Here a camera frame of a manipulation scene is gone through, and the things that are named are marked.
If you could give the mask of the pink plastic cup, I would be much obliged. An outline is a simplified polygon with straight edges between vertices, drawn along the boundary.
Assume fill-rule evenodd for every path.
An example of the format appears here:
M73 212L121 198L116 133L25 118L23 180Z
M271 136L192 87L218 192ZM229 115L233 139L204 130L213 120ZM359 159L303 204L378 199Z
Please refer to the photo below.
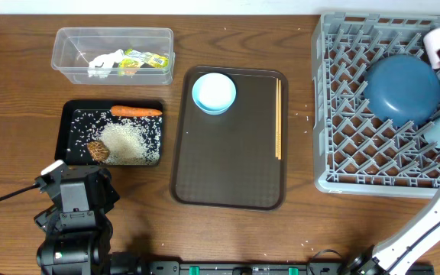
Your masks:
M428 32L423 38L423 43L431 68L434 70L440 69L440 58L438 56L438 51L440 50L440 28Z

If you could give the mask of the wooden chopstick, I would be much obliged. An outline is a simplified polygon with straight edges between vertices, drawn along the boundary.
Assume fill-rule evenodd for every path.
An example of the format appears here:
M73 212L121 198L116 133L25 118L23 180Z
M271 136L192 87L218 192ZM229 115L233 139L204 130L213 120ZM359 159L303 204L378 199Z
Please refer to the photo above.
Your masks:
M276 79L276 157L278 160L281 159L280 156L280 80Z
M281 80L277 79L277 158L278 160L281 160L282 158L282 106L281 106L281 100L282 100L282 86L281 86Z

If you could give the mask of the white rice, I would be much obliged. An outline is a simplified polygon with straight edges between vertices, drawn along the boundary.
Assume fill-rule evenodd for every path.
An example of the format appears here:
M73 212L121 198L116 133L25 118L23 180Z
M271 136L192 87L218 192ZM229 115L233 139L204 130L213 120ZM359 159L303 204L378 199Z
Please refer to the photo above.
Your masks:
M69 165L153 166L160 160L160 116L120 117L109 110L76 110L60 158ZM92 159L87 144L102 141L110 150L104 162Z

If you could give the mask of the orange carrot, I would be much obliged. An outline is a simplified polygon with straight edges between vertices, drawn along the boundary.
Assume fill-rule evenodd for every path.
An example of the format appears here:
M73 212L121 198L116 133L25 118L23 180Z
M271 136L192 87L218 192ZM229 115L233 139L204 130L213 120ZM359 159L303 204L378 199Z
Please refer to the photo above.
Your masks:
M152 108L137 108L123 105L112 106L110 112L114 116L121 117L151 117L161 116L162 111Z

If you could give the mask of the brown food scrap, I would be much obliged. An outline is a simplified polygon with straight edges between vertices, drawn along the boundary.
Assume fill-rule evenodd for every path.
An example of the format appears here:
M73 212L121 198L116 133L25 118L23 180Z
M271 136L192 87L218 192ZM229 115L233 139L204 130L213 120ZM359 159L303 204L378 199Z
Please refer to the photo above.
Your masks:
M104 162L110 155L110 150L102 141L91 141L87 144L87 149L93 160Z

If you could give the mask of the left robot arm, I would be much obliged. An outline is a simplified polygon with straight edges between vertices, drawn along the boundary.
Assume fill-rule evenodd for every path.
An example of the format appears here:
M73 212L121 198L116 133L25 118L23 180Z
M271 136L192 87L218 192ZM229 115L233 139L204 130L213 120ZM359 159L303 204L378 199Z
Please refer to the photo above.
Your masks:
M108 169L68 167L58 160L35 179L53 205L34 217L45 233L37 249L42 274L147 274L148 265L127 252L111 253L113 227L106 214L120 195Z

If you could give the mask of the light blue bowl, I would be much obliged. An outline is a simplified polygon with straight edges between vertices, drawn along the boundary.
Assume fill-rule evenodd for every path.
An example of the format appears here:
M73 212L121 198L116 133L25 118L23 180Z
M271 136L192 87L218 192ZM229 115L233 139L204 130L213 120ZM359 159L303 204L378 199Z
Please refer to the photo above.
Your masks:
M208 115L220 115L234 103L237 89L234 81L222 73L206 73L192 87L192 100Z

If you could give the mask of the yellow green snack wrapper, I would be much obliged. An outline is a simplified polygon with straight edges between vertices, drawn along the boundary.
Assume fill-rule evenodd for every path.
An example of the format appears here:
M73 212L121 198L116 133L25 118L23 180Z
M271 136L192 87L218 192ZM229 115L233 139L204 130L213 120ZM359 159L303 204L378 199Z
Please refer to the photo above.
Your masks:
M163 69L169 64L167 57L151 52L140 52L128 49L124 58L118 63L119 76L133 76L141 68Z

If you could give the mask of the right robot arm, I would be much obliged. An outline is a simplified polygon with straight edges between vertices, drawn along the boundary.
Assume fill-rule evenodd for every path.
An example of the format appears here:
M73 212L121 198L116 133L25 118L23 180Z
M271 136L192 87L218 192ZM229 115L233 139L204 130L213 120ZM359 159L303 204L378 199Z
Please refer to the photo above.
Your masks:
M440 49L437 50L440 61ZM440 147L440 118L424 133L429 145ZM341 267L339 274L406 274L413 263L440 242L440 187L434 197L402 230L370 247Z

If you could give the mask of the white tissue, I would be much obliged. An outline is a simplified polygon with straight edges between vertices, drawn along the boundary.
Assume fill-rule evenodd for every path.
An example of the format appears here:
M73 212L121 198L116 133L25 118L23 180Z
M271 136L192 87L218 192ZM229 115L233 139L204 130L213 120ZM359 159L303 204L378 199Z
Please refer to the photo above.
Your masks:
M105 79L111 73L115 65L118 65L125 58L124 51L118 49L113 53L97 56L89 63L88 76Z

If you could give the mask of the dark blue plate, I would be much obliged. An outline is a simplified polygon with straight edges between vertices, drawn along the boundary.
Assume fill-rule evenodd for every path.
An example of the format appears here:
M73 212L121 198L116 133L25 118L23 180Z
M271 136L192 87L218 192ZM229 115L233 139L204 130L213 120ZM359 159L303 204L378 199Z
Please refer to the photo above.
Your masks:
M434 70L417 57L394 55L377 61L364 76L364 97L381 121L401 127L424 124L437 109L440 82Z

